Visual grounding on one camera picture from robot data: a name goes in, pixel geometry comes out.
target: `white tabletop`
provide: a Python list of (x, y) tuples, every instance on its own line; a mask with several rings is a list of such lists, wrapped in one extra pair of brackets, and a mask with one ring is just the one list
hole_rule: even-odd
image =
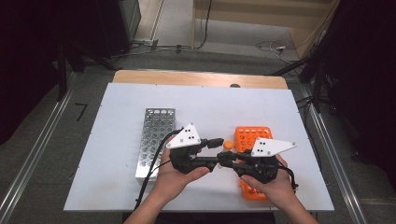
[[(296, 194), (310, 211), (332, 211), (332, 200), (291, 91), (110, 83), (82, 155), (65, 211), (132, 211), (140, 185), (135, 179), (146, 108), (175, 108), (177, 129), (193, 122), (201, 138), (233, 140), (237, 126), (267, 126), (274, 139), (296, 142), (281, 153), (293, 170)], [(221, 148), (204, 148), (216, 156)], [(245, 201), (238, 176), (218, 168), (189, 184), (164, 211), (246, 212), (275, 209)]]

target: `orange rack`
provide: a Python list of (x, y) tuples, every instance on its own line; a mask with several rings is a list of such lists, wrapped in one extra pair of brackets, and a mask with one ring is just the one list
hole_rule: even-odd
[[(235, 150), (237, 152), (244, 152), (246, 149), (252, 149), (258, 137), (273, 138), (271, 130), (268, 127), (236, 127), (233, 134), (235, 139)], [(265, 195), (257, 189), (251, 188), (245, 181), (240, 180), (242, 197), (248, 201), (265, 201), (268, 200)]]

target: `person's right hand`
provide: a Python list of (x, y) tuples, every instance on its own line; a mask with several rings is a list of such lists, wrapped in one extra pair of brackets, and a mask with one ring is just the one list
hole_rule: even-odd
[[(279, 155), (276, 155), (276, 158), (285, 167), (288, 167), (288, 164)], [(291, 187), (289, 174), (285, 170), (279, 169), (277, 171), (276, 179), (267, 184), (263, 184), (250, 175), (242, 175), (241, 179), (252, 188), (263, 192), (265, 196), (274, 204), (274, 206), (279, 209), (285, 208), (285, 206), (290, 204), (290, 200), (296, 199), (294, 191)]]

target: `orange cap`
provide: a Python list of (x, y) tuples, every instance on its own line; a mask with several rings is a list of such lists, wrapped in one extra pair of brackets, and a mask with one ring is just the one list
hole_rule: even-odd
[(231, 150), (233, 148), (233, 142), (230, 140), (224, 141), (223, 147), (226, 150)]

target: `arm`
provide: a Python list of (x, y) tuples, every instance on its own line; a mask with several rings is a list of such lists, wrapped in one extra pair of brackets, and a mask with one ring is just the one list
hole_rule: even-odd
[(199, 167), (184, 175), (175, 170), (171, 162), (168, 162), (169, 153), (167, 148), (163, 151), (161, 164), (167, 163), (160, 167), (155, 185), (146, 200), (134, 210), (124, 224), (154, 223), (163, 207), (174, 200), (190, 182), (209, 173), (206, 167)]
[[(288, 166), (279, 155), (276, 157)], [(274, 206), (288, 217), (290, 223), (318, 223), (298, 200), (291, 188), (289, 174), (285, 170), (278, 170), (276, 179), (267, 184), (262, 184), (249, 175), (242, 175), (241, 178), (252, 188), (263, 192)]]

